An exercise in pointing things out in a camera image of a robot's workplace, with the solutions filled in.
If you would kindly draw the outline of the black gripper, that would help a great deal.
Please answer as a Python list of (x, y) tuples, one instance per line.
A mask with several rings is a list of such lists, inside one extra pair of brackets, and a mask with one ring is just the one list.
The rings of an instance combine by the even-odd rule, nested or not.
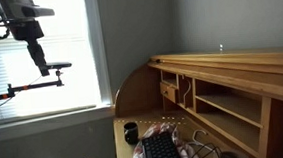
[(22, 40), (27, 42), (28, 53), (34, 64), (39, 68), (43, 77), (48, 76), (49, 70), (46, 67), (45, 54), (38, 42), (38, 38), (44, 36), (39, 23), (36, 20), (25, 21), (22, 23), (10, 24), (9, 29), (13, 38), (17, 41)]

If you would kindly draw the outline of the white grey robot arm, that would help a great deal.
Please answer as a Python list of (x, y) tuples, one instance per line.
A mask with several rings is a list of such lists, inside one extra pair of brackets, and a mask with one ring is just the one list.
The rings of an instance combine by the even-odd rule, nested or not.
[(28, 53), (42, 76), (49, 75), (38, 38), (44, 36), (36, 17), (54, 16), (51, 8), (42, 8), (33, 0), (0, 0), (0, 40), (12, 34), (17, 41), (27, 42)]

